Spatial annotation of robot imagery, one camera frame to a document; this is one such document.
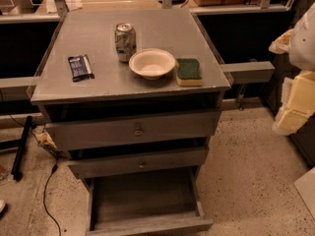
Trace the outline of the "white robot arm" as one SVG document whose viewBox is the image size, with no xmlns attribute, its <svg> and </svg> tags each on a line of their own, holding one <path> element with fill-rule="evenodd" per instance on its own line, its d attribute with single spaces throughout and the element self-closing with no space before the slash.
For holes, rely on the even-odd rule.
<svg viewBox="0 0 315 236">
<path fill-rule="evenodd" d="M 288 136 L 296 133 L 315 113 L 315 3 L 293 29 L 274 40 L 269 50 L 288 54 L 291 65 L 300 69 L 293 79 L 285 78 L 282 87 L 282 106 L 273 131 Z"/>
</svg>

